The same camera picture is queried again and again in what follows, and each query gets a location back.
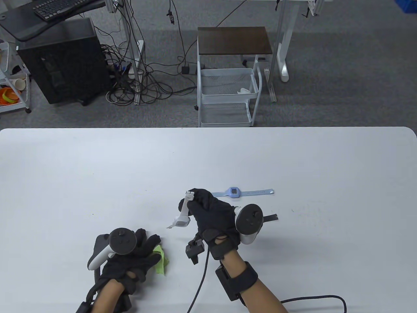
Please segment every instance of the light blue watch strap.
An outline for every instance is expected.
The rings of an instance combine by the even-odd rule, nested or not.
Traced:
[[[225,192],[212,192],[211,193],[214,197],[225,197],[225,196],[228,196],[228,194],[227,193],[225,193]]]
[[[244,197],[244,196],[259,196],[259,195],[262,195],[262,194],[273,194],[273,193],[274,193],[273,189],[242,191],[240,196],[241,197]]]

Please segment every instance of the computer tower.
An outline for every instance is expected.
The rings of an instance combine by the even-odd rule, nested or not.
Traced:
[[[89,18],[63,21],[17,51],[49,103],[85,104],[110,89],[110,75]]]

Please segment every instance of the keyboard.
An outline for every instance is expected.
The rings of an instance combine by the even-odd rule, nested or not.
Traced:
[[[37,16],[46,22],[68,15],[72,11],[96,0],[47,0],[33,7]]]

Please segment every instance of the paper cup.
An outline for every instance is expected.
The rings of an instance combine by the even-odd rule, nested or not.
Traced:
[[[26,88],[26,82],[21,78],[10,79],[10,82],[19,91],[22,91]]]

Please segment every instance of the black glove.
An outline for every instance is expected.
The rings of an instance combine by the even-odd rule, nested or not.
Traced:
[[[187,204],[189,215],[196,218],[198,234],[207,243],[211,254],[216,260],[222,260],[224,254],[237,249],[240,244],[239,232],[235,226],[234,207],[227,202],[215,198],[205,189],[191,189],[194,200]],[[181,211],[184,199],[178,205]],[[215,244],[217,237],[227,236],[220,245]]]
[[[127,255],[116,254],[108,259],[97,284],[102,285],[104,280],[107,283],[110,279],[116,279],[123,284],[126,292],[131,295],[136,290],[136,281],[143,283],[146,280],[148,270],[161,259],[159,254],[152,254],[155,246],[161,242],[161,238],[158,235],[152,235],[146,239],[146,231],[142,228],[138,229],[135,235],[137,239],[136,248]],[[128,271],[133,272],[136,278],[130,278],[126,274]]]

